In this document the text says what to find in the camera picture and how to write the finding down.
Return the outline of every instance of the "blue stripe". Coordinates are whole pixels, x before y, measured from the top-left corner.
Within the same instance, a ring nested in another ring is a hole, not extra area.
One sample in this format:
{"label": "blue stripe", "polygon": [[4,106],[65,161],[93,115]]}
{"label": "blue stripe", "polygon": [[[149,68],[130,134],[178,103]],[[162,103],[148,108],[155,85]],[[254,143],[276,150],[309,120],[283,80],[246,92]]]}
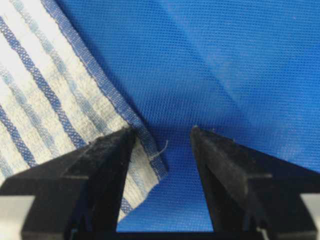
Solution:
{"label": "blue stripe", "polygon": [[11,48],[14,51],[16,51],[16,53],[19,55],[21,61],[24,64],[24,67],[32,74],[35,83],[37,84],[38,88],[44,93],[45,97],[50,102],[52,109],[57,114],[64,131],[69,136],[74,146],[76,148],[80,148],[84,146],[86,144],[85,141],[81,138],[81,136],[75,131],[75,129],[71,125],[66,113],[62,109],[62,106],[58,97],[51,90],[50,86],[45,81],[39,69],[35,66],[35,64],[29,57],[26,50],[20,45],[15,35],[8,28],[8,26],[6,25],[2,17],[0,17],[0,32],[3,34],[3,36],[11,46]]}
{"label": "blue stripe", "polygon": [[1,152],[0,152],[0,170],[5,178],[10,177],[11,175],[14,174],[11,167],[9,166],[5,158],[2,156]]}
{"label": "blue stripe", "polygon": [[28,164],[29,167],[34,167],[37,165],[33,154],[30,152],[29,148],[26,146],[24,141],[21,139],[21,136],[17,128],[13,123],[8,119],[7,114],[0,105],[0,121],[6,127],[7,131],[10,134],[12,141],[14,142],[17,150],[21,154],[22,158]]}
{"label": "blue stripe", "polygon": [[[47,39],[46,35],[39,29],[39,26],[36,21],[32,19],[30,14],[25,10],[24,4],[20,0],[11,0],[11,3],[15,9],[21,14],[26,24],[29,26],[32,33],[34,33],[45,52],[51,57],[59,73],[63,75],[66,80],[70,92],[74,95],[76,102],[78,103],[83,114],[87,115],[88,118],[93,122],[94,126],[100,133],[110,134],[112,130],[108,128],[105,121],[96,113],[91,104],[83,96],[83,94],[77,89],[77,83],[74,81],[70,72],[68,71],[67,66],[64,61],[61,59],[55,47]],[[111,116],[106,117],[106,121],[111,121]]]}
{"label": "blue stripe", "polygon": [[[72,45],[74,52],[79,56],[84,66],[86,66],[89,74],[95,79],[102,94],[110,100],[117,113],[133,128],[136,129],[137,135],[141,140],[142,146],[149,157],[155,156],[158,151],[156,143],[149,131],[136,113],[128,106],[121,94],[116,90],[114,85],[106,77],[97,61],[92,57],[89,50],[81,40],[78,33],[74,30],[69,20],[60,10],[57,3],[53,0],[41,0],[43,6],[53,19],[58,23],[63,35],[68,39]],[[158,180],[162,179],[168,174],[165,165],[162,163],[160,157],[150,161],[150,165],[157,176]]]}
{"label": "blue stripe", "polygon": [[43,143],[50,150],[52,157],[55,158],[59,156],[60,153],[56,147],[54,138],[50,135],[49,131],[42,126],[42,121],[40,117],[35,113],[32,106],[28,104],[27,98],[14,82],[14,79],[11,76],[11,74],[4,68],[4,66],[1,63],[0,63],[0,76],[2,77],[5,84],[10,88],[17,103],[21,106],[25,114],[28,116],[32,126],[39,133]]}
{"label": "blue stripe", "polygon": [[133,208],[130,205],[130,203],[123,197],[121,200],[121,207],[120,209],[127,215],[128,213],[130,213]]}

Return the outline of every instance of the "blue mesh fabric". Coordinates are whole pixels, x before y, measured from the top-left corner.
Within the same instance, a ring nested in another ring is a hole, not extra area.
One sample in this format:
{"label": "blue mesh fabric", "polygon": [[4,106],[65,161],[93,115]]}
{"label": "blue mesh fabric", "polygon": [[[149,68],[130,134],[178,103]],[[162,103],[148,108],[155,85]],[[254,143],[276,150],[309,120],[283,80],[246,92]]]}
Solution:
{"label": "blue mesh fabric", "polygon": [[320,3],[58,0],[170,173],[118,231],[210,231],[193,125],[320,172]]}

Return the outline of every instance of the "woven texture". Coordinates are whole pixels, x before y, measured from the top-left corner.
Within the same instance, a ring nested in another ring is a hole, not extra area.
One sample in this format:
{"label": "woven texture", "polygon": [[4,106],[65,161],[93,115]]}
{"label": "woven texture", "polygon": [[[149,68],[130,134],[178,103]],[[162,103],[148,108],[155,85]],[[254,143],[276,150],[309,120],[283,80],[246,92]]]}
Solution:
{"label": "woven texture", "polygon": [[320,171],[320,3],[58,0],[169,175],[120,231],[209,231],[193,125]]}
{"label": "woven texture", "polygon": [[0,183],[132,126],[119,218],[166,175],[150,133],[52,0],[0,3]]}

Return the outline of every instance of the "white and blue striped cloth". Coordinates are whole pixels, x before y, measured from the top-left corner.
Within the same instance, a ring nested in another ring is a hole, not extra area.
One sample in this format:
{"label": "white and blue striped cloth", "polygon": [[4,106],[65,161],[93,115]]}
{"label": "white and blue striped cloth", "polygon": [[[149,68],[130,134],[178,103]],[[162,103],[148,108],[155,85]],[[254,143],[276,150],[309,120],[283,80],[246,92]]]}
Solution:
{"label": "white and blue striped cloth", "polygon": [[0,183],[128,125],[120,219],[166,175],[154,140],[53,0],[0,1]]}

